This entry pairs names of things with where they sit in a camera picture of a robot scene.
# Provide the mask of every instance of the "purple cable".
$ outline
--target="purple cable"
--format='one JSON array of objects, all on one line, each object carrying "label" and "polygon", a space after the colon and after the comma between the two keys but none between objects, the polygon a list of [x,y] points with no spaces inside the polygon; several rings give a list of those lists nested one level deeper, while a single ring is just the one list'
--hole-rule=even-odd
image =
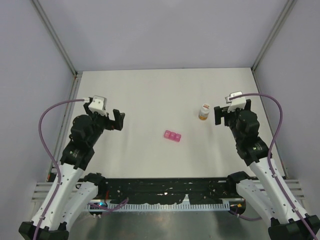
[{"label": "purple cable", "polygon": [[[237,210],[238,210],[238,209],[236,209],[236,210],[235,210],[235,212],[234,212],[234,211],[232,211],[232,210],[230,210],[229,212],[230,212],[231,214],[235,215],[235,216],[238,216],[238,214],[237,214]],[[251,221],[251,222],[259,221],[259,220],[261,220],[261,219],[262,219],[261,217],[257,217],[257,218],[250,218],[250,217],[242,216],[242,215],[239,215],[238,217],[239,217],[239,218],[241,218],[241,219],[243,219],[243,220],[247,220],[247,221]]]},{"label": "purple cable", "polygon": [[46,142],[45,142],[45,140],[44,140],[44,137],[43,137],[43,135],[42,135],[42,121],[43,121],[45,115],[46,115],[51,109],[54,109],[54,108],[57,107],[57,106],[60,106],[60,105],[62,105],[62,104],[68,104],[68,103],[74,103],[74,102],[83,102],[83,101],[84,101],[84,99],[72,99],[72,100],[66,100],[66,101],[58,102],[57,104],[52,105],[52,106],[49,107],[47,110],[45,110],[45,111],[42,113],[42,115],[41,115],[41,117],[40,117],[40,119],[39,119],[38,131],[39,131],[40,140],[41,140],[41,143],[42,143],[42,145],[43,145],[46,153],[49,155],[49,157],[50,157],[53,165],[54,165],[55,168],[56,168],[56,171],[57,171],[57,174],[56,174],[56,175],[57,175],[57,178],[58,178],[58,182],[57,182],[58,184],[56,185],[56,187],[55,187],[55,189],[54,189],[54,192],[53,192],[50,200],[48,201],[47,205],[45,206],[45,208],[44,208],[44,210],[43,210],[43,212],[42,212],[42,215],[41,215],[41,217],[40,217],[40,219],[39,219],[38,224],[36,225],[36,228],[35,228],[35,231],[34,231],[34,235],[33,235],[33,240],[36,240],[36,239],[37,239],[38,231],[39,231],[40,225],[41,225],[41,223],[42,223],[42,220],[44,219],[44,217],[45,217],[45,215],[46,215],[46,213],[47,213],[47,211],[48,211],[48,209],[49,209],[52,201],[54,200],[54,198],[55,198],[55,196],[56,196],[56,194],[57,194],[57,192],[58,192],[58,189],[59,189],[59,186],[60,186],[60,182],[61,182],[61,172],[60,172],[59,165],[58,165],[57,161],[55,160],[54,156],[51,154],[49,148],[47,147]]},{"label": "purple cable", "polygon": [[116,210],[119,210],[121,209],[122,207],[124,207],[127,203],[129,202],[129,198],[126,198],[125,200],[123,200],[122,202],[120,202],[116,207],[114,208],[107,208],[105,206],[99,206],[97,204],[94,204],[94,203],[89,203],[88,205],[92,206],[92,207],[95,207],[95,208],[99,208],[99,209],[102,209],[102,210],[105,210],[107,212],[101,214],[101,216],[104,216],[104,215],[108,215]]},{"label": "purple cable", "polygon": [[[276,105],[279,108],[279,112],[280,112],[280,119],[279,119],[279,124],[278,127],[276,128],[276,131],[274,133],[274,136],[272,138],[270,147],[269,147],[269,151],[268,151],[268,156],[267,156],[267,160],[268,160],[268,164],[270,167],[270,170],[272,172],[273,175],[276,174],[276,171],[274,170],[272,163],[271,163],[271,151],[272,151],[272,147],[274,146],[275,142],[276,142],[276,138],[278,136],[278,133],[280,131],[281,125],[282,125],[282,120],[283,120],[283,110],[282,107],[280,105],[280,103],[273,97],[270,96],[268,94],[264,94],[264,93],[246,93],[246,94],[242,94],[242,95],[238,95],[238,96],[234,96],[234,97],[230,97],[230,100],[233,99],[237,99],[237,98],[241,98],[241,97],[248,97],[248,96],[260,96],[260,97],[266,97],[268,99],[271,99],[272,101],[274,101],[276,103]],[[287,194],[284,186],[281,184],[279,177],[275,176],[274,177],[275,181],[278,183],[281,191],[283,192],[285,198],[287,199],[287,201],[289,202],[289,204],[291,205],[291,207],[295,210],[296,206],[294,204],[294,202],[290,199],[289,195]],[[310,232],[311,236],[314,238],[314,240],[318,240],[318,238],[316,237],[314,231],[312,231],[312,229],[310,228],[310,226],[308,225],[308,223],[306,222],[306,220],[304,219],[304,217],[301,215],[301,213],[298,210],[295,210],[295,213],[298,215],[298,217],[301,219],[301,221],[303,222],[303,224],[305,225],[305,227],[308,229],[308,231]]]}]

